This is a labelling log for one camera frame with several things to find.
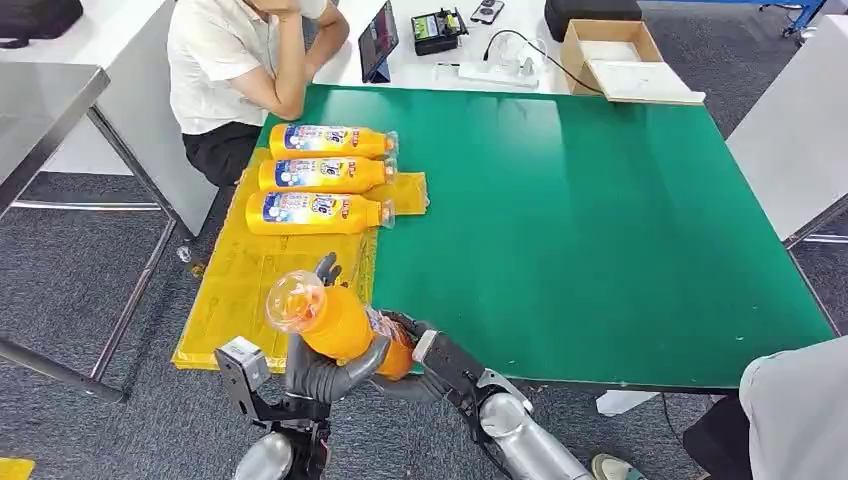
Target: plastic bottle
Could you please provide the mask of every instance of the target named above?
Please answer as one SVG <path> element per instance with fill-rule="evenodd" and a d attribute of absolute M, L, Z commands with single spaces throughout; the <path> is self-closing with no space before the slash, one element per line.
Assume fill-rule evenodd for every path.
<path fill-rule="evenodd" d="M 247 228 L 257 235 L 359 233 L 368 227 L 392 228 L 391 200 L 375 202 L 359 195 L 304 192 L 256 192 L 247 199 Z"/>
<path fill-rule="evenodd" d="M 397 380 L 412 366 L 413 346 L 403 327 L 362 305 L 352 290 L 324 286 L 312 272 L 283 275 L 268 292 L 265 316 L 272 327 L 299 333 L 316 352 L 339 363 L 365 353 L 374 335 L 380 334 L 391 343 L 377 373 Z"/>
<path fill-rule="evenodd" d="M 276 160 L 334 155 L 377 158 L 397 155 L 398 136 L 370 128 L 281 123 L 271 129 L 268 144 Z"/>
<path fill-rule="evenodd" d="M 259 165 L 259 189 L 321 193 L 365 193 L 377 185 L 391 183 L 397 160 L 365 157 L 265 160 Z"/>

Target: robotic arm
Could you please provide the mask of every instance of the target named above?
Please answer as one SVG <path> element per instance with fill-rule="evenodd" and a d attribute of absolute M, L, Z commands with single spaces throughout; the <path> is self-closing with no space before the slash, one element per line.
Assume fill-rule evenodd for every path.
<path fill-rule="evenodd" d="M 316 270 L 325 283 L 338 277 L 340 268 L 332 267 L 334 261 L 331 254 Z M 425 373 L 399 382 L 372 378 L 378 389 L 407 399 L 447 398 L 465 419 L 474 443 L 507 478 L 593 479 L 567 448 L 533 421 L 533 405 L 509 380 L 424 322 L 399 313 L 384 314 L 417 340 L 412 356 Z M 292 345 L 292 341 L 303 342 L 293 337 L 289 354 L 295 356 L 286 369 L 287 393 L 273 405 L 256 392 L 270 378 L 257 346 L 237 337 L 215 352 L 231 402 L 255 424 L 271 430 L 239 462 L 234 480 L 320 479 L 329 457 L 330 403 L 370 377 L 388 345 L 375 341 L 362 357 L 337 367 L 305 344 Z"/>
<path fill-rule="evenodd" d="M 533 405 L 527 397 L 447 335 L 428 330 L 412 356 L 450 388 L 447 399 L 465 419 L 472 440 L 508 478 L 592 480 L 583 464 L 533 421 Z"/>

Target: shoe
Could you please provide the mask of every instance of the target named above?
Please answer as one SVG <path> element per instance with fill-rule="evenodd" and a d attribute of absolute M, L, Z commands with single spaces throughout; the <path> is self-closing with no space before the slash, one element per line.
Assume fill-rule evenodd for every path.
<path fill-rule="evenodd" d="M 605 453 L 592 459 L 592 474 L 597 480 L 648 480 L 633 465 Z"/>

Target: green tabletop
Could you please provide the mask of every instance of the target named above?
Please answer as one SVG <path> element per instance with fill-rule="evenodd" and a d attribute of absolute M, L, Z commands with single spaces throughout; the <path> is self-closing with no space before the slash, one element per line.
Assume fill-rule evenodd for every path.
<path fill-rule="evenodd" d="M 501 373 L 735 388 L 833 337 L 703 107 L 327 86 L 306 105 L 396 130 L 401 170 L 427 173 L 427 214 L 380 232 L 374 305 Z"/>

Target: yellow plastic bag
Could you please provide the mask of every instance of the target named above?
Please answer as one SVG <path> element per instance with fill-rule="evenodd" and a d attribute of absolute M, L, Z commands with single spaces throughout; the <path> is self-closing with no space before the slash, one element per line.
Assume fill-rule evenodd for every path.
<path fill-rule="evenodd" d="M 243 336 L 258 345 L 273 372 L 285 368 L 286 336 L 265 321 L 265 297 L 271 285 L 292 270 L 311 270 L 329 252 L 336 252 L 342 274 L 337 283 L 354 289 L 370 303 L 374 283 L 377 230 L 359 235 L 299 235 L 277 237 L 253 235 L 247 229 L 245 206 L 257 191 L 258 166 L 271 158 L 257 148 L 233 196 L 215 250 L 197 292 L 194 306 L 171 361 L 177 368 L 217 370 L 216 348 Z M 389 195 L 398 214 L 423 213 L 426 180 L 423 174 L 400 174 L 394 189 L 376 192 Z"/>
<path fill-rule="evenodd" d="M 0 479 L 27 480 L 35 462 L 25 458 L 0 458 Z"/>

